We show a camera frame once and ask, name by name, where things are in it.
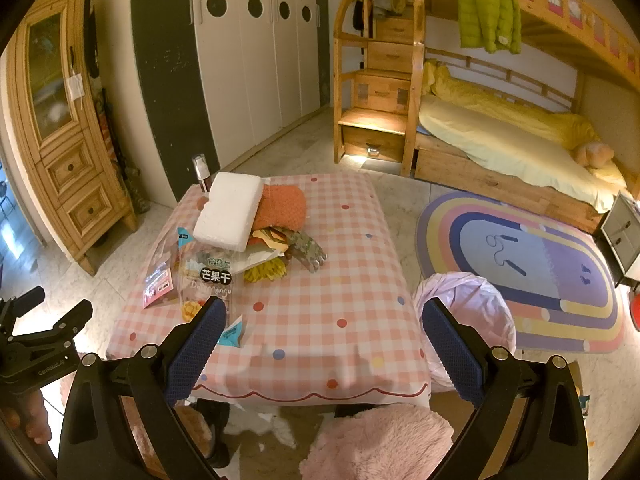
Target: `green puffer jacket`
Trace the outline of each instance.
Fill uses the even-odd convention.
[[[458,0],[460,46],[493,54],[508,49],[520,53],[522,43],[518,0]]]

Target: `blue gripper pad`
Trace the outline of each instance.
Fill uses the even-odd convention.
[[[225,303],[216,298],[169,365],[164,389],[169,406],[189,397],[225,325]]]
[[[460,397],[478,409],[484,399],[482,368],[433,298],[424,304],[422,328]]]

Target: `human hand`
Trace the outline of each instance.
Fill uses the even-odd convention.
[[[24,432],[32,438],[36,444],[46,444],[51,440],[51,428],[49,427],[49,413],[44,407],[44,397],[40,390],[29,394],[25,398],[24,407],[31,417],[24,428]],[[2,414],[9,423],[9,428],[20,428],[20,415],[12,408],[2,408]]]

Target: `checkered tablecloth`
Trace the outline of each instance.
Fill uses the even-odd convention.
[[[305,231],[328,260],[315,274],[292,260],[281,280],[235,288],[241,347],[216,346],[193,395],[279,404],[427,402],[420,323],[369,178],[335,173],[269,183],[302,189]],[[156,243],[178,226],[193,229],[200,196],[199,187],[188,190]],[[115,358],[159,344],[183,322],[177,303],[142,307],[143,274],[116,322],[108,347]]]

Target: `trash bag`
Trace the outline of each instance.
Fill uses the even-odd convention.
[[[500,345],[512,354],[515,352],[513,316],[500,292],[486,279],[470,272],[448,272],[434,274],[424,280],[414,294],[420,322],[424,303],[431,298],[440,298],[456,321],[475,328],[489,347]],[[422,346],[431,372],[431,391],[454,390],[447,371],[424,332]]]

